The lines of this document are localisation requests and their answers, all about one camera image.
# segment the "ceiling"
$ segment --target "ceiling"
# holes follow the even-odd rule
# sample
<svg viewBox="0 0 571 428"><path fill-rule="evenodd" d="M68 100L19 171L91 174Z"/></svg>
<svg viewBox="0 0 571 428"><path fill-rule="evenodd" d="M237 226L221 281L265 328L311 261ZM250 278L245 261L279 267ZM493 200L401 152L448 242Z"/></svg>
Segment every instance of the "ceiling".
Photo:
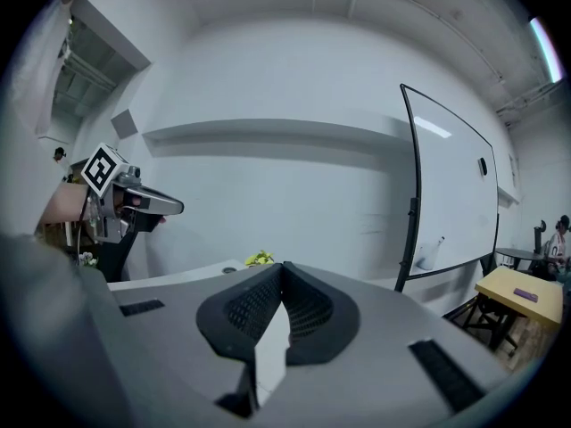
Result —
<svg viewBox="0 0 571 428"><path fill-rule="evenodd" d="M78 18L69 40L72 54L55 85L54 109L79 124L136 70Z"/></svg>
<svg viewBox="0 0 571 428"><path fill-rule="evenodd" d="M517 123L532 109L567 96L567 85L550 83L528 25L529 14L517 0L190 2L203 25L260 12L326 13L374 24L411 40L452 66L506 125Z"/></svg>

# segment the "human hand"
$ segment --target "human hand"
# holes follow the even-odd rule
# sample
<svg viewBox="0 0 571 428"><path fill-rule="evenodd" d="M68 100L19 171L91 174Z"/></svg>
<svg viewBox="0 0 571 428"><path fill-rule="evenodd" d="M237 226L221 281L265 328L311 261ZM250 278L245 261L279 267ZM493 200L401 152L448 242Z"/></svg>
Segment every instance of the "human hand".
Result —
<svg viewBox="0 0 571 428"><path fill-rule="evenodd" d="M113 205L115 206L116 211L121 212L123 210L124 201L125 201L124 191L118 189L115 192L113 192ZM139 204L141 204L141 198L138 196L132 196L130 201L133 204L133 206L138 206ZM166 218L161 218L161 220L159 220L159 223L164 224L166 221L167 221Z"/></svg>

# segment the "black chair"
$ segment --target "black chair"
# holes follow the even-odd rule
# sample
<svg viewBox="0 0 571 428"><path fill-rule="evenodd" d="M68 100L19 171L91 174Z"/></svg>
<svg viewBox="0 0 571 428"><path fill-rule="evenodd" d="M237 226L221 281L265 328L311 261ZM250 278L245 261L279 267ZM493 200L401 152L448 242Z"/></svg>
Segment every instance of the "black chair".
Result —
<svg viewBox="0 0 571 428"><path fill-rule="evenodd" d="M482 269L484 271L485 276L487 276L495 268L498 267L496 264L494 254L490 257L490 260L488 262L487 267L484 267L484 263L482 261L480 261L480 262L482 264ZM481 315L475 324L470 324L469 321L472 319L472 316L474 315L476 308L480 309ZM467 317L466 321L464 322L464 325L462 326L462 328L464 328L464 329L473 328L475 330L476 329L490 330L492 332L492 338L490 340L490 343L492 343L493 337L500 330L502 322L504 321L505 317L507 316L507 314L510 311L511 311L510 308L508 308L508 307L504 306L503 304L501 304L500 302L498 302L496 300L492 300L491 298L488 298L487 296L484 296L480 293L478 295L478 301L476 302L476 305L473 307L472 311L468 315L468 317ZM514 348L509 353L509 357L511 358L516 353L517 343L514 341L514 339L509 334L506 334L506 337L504 339L510 345L512 345Z"/></svg>

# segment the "white wall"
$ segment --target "white wall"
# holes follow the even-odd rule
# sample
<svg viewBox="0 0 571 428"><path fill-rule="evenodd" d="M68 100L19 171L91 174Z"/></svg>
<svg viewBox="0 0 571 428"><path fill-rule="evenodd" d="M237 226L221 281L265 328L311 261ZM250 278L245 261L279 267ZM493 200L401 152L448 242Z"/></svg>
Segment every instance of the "white wall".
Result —
<svg viewBox="0 0 571 428"><path fill-rule="evenodd" d="M505 198L500 197L499 206L500 224L496 247L517 248L519 245L520 205L507 202Z"/></svg>
<svg viewBox="0 0 571 428"><path fill-rule="evenodd" d="M411 156L278 140L180 140L193 126L208 133L209 122L234 120L239 132L248 119L294 119L410 140L405 83L480 132L494 148L500 187L519 196L509 165L515 152L494 112L453 71L394 37L318 17L256 17L201 30L172 62L161 106L143 132L170 138L154 150L153 184L186 209L149 235L152 276L263 248L280 261L394 287L413 195ZM503 241L512 239L511 225L513 218L500 230ZM474 296L480 275L473 265L410 281L405 292L444 314Z"/></svg>
<svg viewBox="0 0 571 428"><path fill-rule="evenodd" d="M188 0L77 0L72 11L138 69L178 50L198 26Z"/></svg>
<svg viewBox="0 0 571 428"><path fill-rule="evenodd" d="M73 154L71 156L68 154L70 163L89 158L100 143L107 143L117 148L119 137L113 127L111 118L129 81L130 78L125 79L105 101L83 119L73 148Z"/></svg>
<svg viewBox="0 0 571 428"><path fill-rule="evenodd" d="M414 194L412 150L285 136L155 149L153 187L185 212L147 236L153 276L263 249L359 279L398 271Z"/></svg>
<svg viewBox="0 0 571 428"><path fill-rule="evenodd" d="M79 132L80 119L71 116L67 112L54 109L52 111L52 122L45 136L39 138L40 145L50 155L54 156L54 151L62 147L67 154L67 158L73 153L76 136Z"/></svg>
<svg viewBox="0 0 571 428"><path fill-rule="evenodd" d="M65 171L0 96L0 233L33 235Z"/></svg>
<svg viewBox="0 0 571 428"><path fill-rule="evenodd" d="M443 63L394 37L341 20L294 16L229 21L199 31L173 58L176 74L148 129L224 119L298 119L407 136L400 83L468 121L511 180L508 133Z"/></svg>
<svg viewBox="0 0 571 428"><path fill-rule="evenodd" d="M563 214L571 216L571 102L535 113L510 131L521 178L518 247L534 247L534 226L547 224L545 243Z"/></svg>

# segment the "person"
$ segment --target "person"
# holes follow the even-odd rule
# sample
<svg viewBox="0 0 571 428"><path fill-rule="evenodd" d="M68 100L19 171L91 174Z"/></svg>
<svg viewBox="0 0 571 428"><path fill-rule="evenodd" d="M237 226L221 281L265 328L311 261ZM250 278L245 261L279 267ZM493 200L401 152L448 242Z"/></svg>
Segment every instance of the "person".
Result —
<svg viewBox="0 0 571 428"><path fill-rule="evenodd" d="M561 216L555 228L557 231L551 237L545 249L545 259L548 262L547 270L549 274L558 282L564 284L571 277L565 243L565 234L569 229L569 217L567 215Z"/></svg>
<svg viewBox="0 0 571 428"><path fill-rule="evenodd" d="M11 191L0 204L4 211L0 231L11 235L33 233L38 221L48 224L78 220L87 194L86 185L61 183L66 174L62 173L64 167L44 162L34 141L34 137L47 133L51 123L55 83L68 52L65 42L72 1L51 0L45 6L30 25L4 77L0 145L2 161L7 162L0 163L0 181L10 185ZM11 147L9 140L18 143ZM26 183L17 183L12 164L22 154L26 154L34 176ZM59 162L62 156L56 152L54 160ZM27 217L12 213L22 208L28 212Z"/></svg>
<svg viewBox="0 0 571 428"><path fill-rule="evenodd" d="M58 147L54 152L54 160L59 162L63 157L65 157L65 151L62 147Z"/></svg>

